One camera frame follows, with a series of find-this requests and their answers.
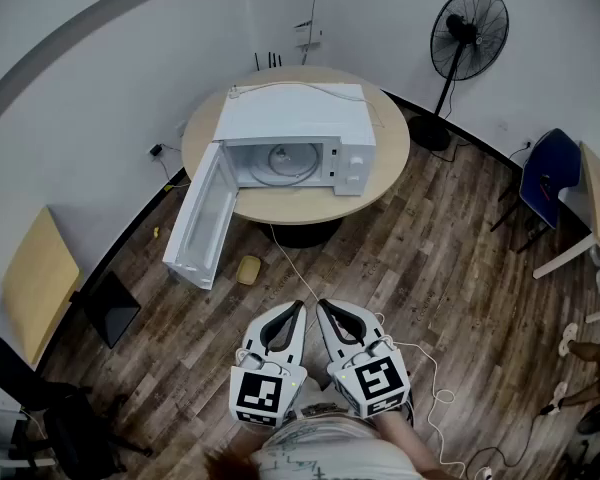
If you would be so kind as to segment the yellow wooden board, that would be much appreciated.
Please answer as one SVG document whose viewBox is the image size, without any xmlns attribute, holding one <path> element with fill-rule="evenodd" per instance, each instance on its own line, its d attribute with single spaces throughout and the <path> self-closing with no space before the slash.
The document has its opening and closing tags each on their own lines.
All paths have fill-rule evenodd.
<svg viewBox="0 0 600 480">
<path fill-rule="evenodd" d="M 80 281 L 80 269 L 43 207 L 2 280 L 3 303 L 30 365 L 39 363 Z"/>
</svg>

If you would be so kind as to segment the black office chair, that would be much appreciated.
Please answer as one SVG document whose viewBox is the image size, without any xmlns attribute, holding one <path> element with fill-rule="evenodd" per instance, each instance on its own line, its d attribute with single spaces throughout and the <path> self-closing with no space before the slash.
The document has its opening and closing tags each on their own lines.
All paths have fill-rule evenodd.
<svg viewBox="0 0 600 480">
<path fill-rule="evenodd" d="M 116 447 L 145 457 L 153 454 L 151 448 L 133 444 L 111 430 L 127 395 L 117 395 L 99 415 L 87 398 L 89 387 L 43 379 L 1 337 L 0 389 L 26 411 L 43 416 L 46 437 L 20 439 L 27 460 L 32 461 L 36 452 L 51 449 L 70 480 L 104 480 L 124 472 L 126 467 L 115 458 Z"/>
</svg>

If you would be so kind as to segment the blue chair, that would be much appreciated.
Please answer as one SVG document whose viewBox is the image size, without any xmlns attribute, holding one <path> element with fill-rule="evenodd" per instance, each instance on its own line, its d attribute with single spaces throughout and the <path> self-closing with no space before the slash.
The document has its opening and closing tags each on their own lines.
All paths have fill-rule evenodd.
<svg viewBox="0 0 600 480">
<path fill-rule="evenodd" d="M 495 231 L 519 206 L 524 204 L 533 213 L 528 219 L 529 222 L 544 223 L 544 226 L 517 250 L 517 253 L 527 250 L 548 230 L 556 229 L 560 206 L 559 193 L 563 189 L 577 186 L 580 172 L 579 145 L 559 128 L 548 131 L 532 148 L 521 174 L 514 177 L 499 196 L 498 201 L 502 201 L 517 190 L 515 201 L 492 225 L 490 231 Z"/>
</svg>

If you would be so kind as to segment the white wall-mounted boxes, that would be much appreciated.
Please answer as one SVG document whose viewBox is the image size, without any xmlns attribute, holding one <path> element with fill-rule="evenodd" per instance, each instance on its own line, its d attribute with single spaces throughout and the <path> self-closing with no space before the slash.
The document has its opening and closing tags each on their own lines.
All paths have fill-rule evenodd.
<svg viewBox="0 0 600 480">
<path fill-rule="evenodd" d="M 300 51 L 318 48 L 323 39 L 323 28 L 321 24 L 311 20 L 302 22 L 293 27 L 296 47 Z"/>
</svg>

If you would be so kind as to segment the white microwave door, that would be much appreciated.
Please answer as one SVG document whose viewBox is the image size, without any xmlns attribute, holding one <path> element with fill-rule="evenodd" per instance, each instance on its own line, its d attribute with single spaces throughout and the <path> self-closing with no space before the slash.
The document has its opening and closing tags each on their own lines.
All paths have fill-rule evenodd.
<svg viewBox="0 0 600 480">
<path fill-rule="evenodd" d="M 209 290 L 235 208 L 239 187 L 219 143 L 207 146 L 170 234 L 163 262 Z"/>
</svg>

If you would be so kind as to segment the round glass turntable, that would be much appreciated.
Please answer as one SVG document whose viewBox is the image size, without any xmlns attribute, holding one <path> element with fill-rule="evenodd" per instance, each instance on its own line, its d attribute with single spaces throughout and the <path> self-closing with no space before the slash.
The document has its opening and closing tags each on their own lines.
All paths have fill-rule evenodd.
<svg viewBox="0 0 600 480">
<path fill-rule="evenodd" d="M 269 187 L 289 187 L 308 180 L 320 167 L 314 143 L 258 146 L 248 168 L 251 176 Z"/>
</svg>

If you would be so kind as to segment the white microwave oven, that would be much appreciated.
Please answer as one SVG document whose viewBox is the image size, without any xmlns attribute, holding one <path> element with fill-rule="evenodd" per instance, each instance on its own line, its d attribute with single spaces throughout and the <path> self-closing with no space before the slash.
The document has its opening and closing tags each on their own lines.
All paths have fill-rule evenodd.
<svg viewBox="0 0 600 480">
<path fill-rule="evenodd" d="M 234 86 L 220 113 L 213 140 L 222 145 L 240 188 L 269 187 L 249 173 L 258 146 L 314 143 L 320 167 L 289 187 L 327 187 L 337 196 L 361 196 L 375 159 L 374 127 L 359 84 L 293 81 Z"/>
</svg>

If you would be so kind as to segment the black standing fan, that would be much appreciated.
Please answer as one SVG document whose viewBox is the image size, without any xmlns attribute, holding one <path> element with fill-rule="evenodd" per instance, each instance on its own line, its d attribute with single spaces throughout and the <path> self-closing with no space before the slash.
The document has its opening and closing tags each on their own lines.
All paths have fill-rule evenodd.
<svg viewBox="0 0 600 480">
<path fill-rule="evenodd" d="M 448 0 L 430 35 L 430 57 L 445 83 L 431 117 L 408 121 L 411 138 L 431 152 L 445 151 L 450 134 L 440 116 L 449 91 L 459 81 L 486 71 L 500 56 L 509 34 L 509 13 L 503 0 Z"/>
</svg>

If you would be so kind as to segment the person's belt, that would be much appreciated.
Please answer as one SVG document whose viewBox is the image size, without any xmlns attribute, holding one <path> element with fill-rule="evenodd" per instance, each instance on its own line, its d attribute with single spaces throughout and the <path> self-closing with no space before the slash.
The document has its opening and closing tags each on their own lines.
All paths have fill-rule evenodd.
<svg viewBox="0 0 600 480">
<path fill-rule="evenodd" d="M 327 414 L 337 414 L 342 412 L 342 408 L 334 403 L 318 403 L 304 406 L 299 409 L 303 418 L 318 417 Z"/>
</svg>

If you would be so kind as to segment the person's light trousers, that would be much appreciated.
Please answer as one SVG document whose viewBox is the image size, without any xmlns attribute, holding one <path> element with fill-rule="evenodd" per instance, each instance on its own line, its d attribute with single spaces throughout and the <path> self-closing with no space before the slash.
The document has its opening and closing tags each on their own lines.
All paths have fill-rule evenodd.
<svg viewBox="0 0 600 480">
<path fill-rule="evenodd" d="M 322 387 L 314 378 L 307 377 L 293 404 L 294 410 L 304 409 L 306 407 L 320 404 L 335 404 L 339 403 L 339 393 L 333 387 L 331 382 Z"/>
</svg>

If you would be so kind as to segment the person's right forearm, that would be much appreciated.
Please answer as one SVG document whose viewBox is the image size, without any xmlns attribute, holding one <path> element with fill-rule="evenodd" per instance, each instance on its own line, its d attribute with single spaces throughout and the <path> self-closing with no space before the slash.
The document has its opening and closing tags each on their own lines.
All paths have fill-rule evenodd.
<svg viewBox="0 0 600 480">
<path fill-rule="evenodd" d="M 386 411 L 373 418 L 380 436 L 401 449 L 416 471 L 427 480 L 453 480 L 438 468 L 433 453 L 426 447 L 406 418 L 398 411 Z"/>
</svg>

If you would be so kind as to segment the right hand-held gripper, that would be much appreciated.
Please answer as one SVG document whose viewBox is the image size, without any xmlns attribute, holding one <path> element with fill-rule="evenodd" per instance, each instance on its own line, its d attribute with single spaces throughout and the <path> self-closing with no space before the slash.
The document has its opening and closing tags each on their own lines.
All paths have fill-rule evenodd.
<svg viewBox="0 0 600 480">
<path fill-rule="evenodd" d="M 338 299 L 321 299 L 316 309 L 329 356 L 327 372 L 351 412 L 369 419 L 407 403 L 411 386 L 402 353 L 383 336 L 376 315 Z"/>
</svg>

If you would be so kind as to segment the person's white printed shirt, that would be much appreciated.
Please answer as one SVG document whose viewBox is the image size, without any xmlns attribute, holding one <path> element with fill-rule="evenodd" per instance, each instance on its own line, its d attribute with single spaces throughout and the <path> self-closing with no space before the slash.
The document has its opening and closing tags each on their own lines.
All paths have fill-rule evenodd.
<svg viewBox="0 0 600 480">
<path fill-rule="evenodd" d="M 423 480 L 402 450 L 344 416 L 293 421 L 250 460 L 260 480 Z"/>
</svg>

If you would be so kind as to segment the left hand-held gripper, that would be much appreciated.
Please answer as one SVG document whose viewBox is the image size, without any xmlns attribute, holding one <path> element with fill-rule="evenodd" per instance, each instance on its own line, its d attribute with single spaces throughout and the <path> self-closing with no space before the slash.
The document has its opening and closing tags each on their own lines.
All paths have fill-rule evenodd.
<svg viewBox="0 0 600 480">
<path fill-rule="evenodd" d="M 296 300 L 265 311 L 248 325 L 230 374 L 229 410 L 236 420 L 269 428 L 284 424 L 307 378 L 299 365 L 306 324 L 307 309 Z"/>
</svg>

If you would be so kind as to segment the yellow floor dish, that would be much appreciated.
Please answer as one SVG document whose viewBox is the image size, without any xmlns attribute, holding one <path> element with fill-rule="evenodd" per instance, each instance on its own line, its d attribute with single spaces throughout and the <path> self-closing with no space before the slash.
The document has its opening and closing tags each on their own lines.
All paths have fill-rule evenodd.
<svg viewBox="0 0 600 480">
<path fill-rule="evenodd" d="M 261 268 L 261 260 L 252 255 L 245 255 L 238 266 L 236 281 L 240 284 L 251 286 L 257 280 Z"/>
</svg>

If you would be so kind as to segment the black flat panel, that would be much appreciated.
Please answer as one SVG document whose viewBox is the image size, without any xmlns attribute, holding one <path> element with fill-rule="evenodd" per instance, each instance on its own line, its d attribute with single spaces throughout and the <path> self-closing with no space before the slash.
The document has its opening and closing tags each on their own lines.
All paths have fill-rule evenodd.
<svg viewBox="0 0 600 480">
<path fill-rule="evenodd" d="M 84 310 L 89 322 L 110 349 L 118 343 L 141 309 L 114 272 L 108 272 L 91 294 L 75 291 L 69 302 Z"/>
</svg>

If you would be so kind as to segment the round wooden table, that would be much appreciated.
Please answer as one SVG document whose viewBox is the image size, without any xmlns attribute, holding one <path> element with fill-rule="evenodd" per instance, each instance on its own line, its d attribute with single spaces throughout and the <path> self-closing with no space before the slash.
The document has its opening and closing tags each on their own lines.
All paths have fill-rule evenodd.
<svg viewBox="0 0 600 480">
<path fill-rule="evenodd" d="M 376 155 L 365 192 L 361 196 L 336 196 L 328 188 L 244 189 L 238 192 L 234 214 L 265 224 L 309 225 L 346 217 L 384 196 L 397 182 L 409 157 L 409 130 L 402 111 L 378 86 L 353 74 L 321 66 L 265 69 L 222 83 L 197 107 L 184 131 L 181 154 L 186 174 L 195 175 L 231 86 L 283 81 L 353 83 L 362 87 L 370 112 L 380 122 L 375 127 Z"/>
</svg>

